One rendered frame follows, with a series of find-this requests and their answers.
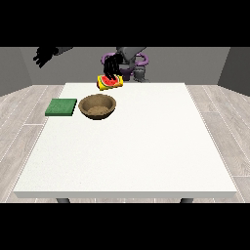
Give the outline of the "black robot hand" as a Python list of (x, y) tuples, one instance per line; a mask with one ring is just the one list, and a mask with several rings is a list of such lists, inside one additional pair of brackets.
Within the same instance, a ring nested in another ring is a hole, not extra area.
[(109, 80), (114, 80), (116, 75), (122, 75), (119, 66), (123, 63), (123, 55), (116, 53), (104, 61), (104, 75)]
[(42, 68), (58, 52), (59, 49), (57, 47), (39, 47), (33, 60)]

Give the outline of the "brown wooden bowl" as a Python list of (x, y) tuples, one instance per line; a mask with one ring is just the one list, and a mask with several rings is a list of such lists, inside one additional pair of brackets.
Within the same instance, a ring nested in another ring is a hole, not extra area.
[(87, 118), (102, 120), (114, 112), (116, 100), (103, 94), (90, 95), (81, 100), (78, 107)]

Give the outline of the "green square pad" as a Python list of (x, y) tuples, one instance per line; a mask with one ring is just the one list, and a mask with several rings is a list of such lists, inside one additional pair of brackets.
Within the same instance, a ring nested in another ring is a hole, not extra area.
[(76, 99), (51, 99), (46, 116), (71, 116), (77, 104)]

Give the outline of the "yellow cup with melon print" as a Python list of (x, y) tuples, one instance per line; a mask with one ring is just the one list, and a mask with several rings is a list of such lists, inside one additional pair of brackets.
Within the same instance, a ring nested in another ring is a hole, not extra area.
[(123, 86), (123, 78), (119, 75), (115, 76), (115, 79), (109, 80), (105, 75), (99, 75), (97, 81), (98, 88), (103, 90), (118, 88)]

